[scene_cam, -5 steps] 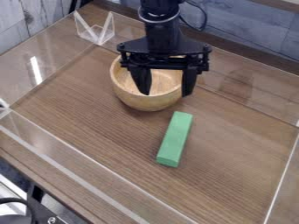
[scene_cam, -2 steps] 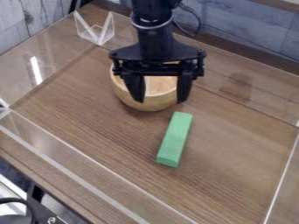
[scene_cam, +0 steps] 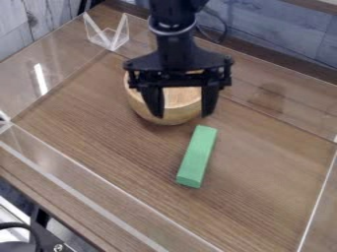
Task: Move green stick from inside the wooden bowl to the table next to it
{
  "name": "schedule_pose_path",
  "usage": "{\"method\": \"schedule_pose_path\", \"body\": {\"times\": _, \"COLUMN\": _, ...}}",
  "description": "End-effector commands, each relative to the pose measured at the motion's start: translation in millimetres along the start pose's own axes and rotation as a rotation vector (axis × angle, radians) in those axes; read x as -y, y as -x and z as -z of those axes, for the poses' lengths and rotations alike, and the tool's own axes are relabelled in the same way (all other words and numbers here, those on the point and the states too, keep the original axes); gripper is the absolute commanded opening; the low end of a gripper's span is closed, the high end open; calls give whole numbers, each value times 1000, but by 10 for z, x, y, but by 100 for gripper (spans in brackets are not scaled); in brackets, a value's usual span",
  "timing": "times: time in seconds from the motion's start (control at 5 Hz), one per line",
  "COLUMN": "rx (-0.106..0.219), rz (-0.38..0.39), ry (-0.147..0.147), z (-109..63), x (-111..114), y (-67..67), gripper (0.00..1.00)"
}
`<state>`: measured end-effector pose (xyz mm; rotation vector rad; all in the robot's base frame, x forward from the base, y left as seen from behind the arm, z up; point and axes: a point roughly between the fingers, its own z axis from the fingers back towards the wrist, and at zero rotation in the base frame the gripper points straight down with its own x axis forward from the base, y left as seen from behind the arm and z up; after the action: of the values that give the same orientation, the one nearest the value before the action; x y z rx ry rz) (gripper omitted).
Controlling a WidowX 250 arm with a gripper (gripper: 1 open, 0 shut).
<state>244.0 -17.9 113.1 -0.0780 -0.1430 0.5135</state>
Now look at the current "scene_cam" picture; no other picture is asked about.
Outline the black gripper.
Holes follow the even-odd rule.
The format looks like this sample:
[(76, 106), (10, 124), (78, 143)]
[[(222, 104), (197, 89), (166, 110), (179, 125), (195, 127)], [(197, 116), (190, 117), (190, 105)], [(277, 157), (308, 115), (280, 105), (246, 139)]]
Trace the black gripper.
[(215, 109), (218, 91), (232, 85), (233, 63), (230, 55), (198, 48), (190, 59), (165, 65), (159, 51), (154, 51), (125, 62), (129, 86), (141, 92), (157, 118), (165, 113), (163, 89), (201, 88), (202, 116), (207, 117)]

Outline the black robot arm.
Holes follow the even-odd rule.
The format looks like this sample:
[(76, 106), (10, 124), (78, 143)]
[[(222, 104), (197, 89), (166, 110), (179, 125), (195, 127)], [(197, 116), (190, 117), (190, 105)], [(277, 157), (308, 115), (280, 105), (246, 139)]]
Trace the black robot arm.
[(141, 92), (151, 114), (165, 115), (163, 90), (198, 87), (202, 116), (213, 114), (219, 92), (232, 85), (233, 58), (198, 47), (197, 14), (210, 0), (150, 0), (147, 26), (157, 49), (125, 63), (127, 83)]

